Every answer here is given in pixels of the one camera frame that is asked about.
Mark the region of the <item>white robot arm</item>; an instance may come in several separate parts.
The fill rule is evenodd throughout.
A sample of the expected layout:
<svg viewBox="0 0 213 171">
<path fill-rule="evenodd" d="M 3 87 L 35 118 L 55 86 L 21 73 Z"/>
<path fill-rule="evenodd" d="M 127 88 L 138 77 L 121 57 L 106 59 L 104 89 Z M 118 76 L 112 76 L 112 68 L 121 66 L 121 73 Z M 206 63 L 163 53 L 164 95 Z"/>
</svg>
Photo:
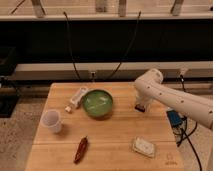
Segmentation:
<svg viewBox="0 0 213 171">
<path fill-rule="evenodd" d="M 142 111 L 157 100 L 213 131 L 213 100 L 166 87 L 162 81 L 158 69 L 150 69 L 134 81 L 136 104 Z"/>
</svg>

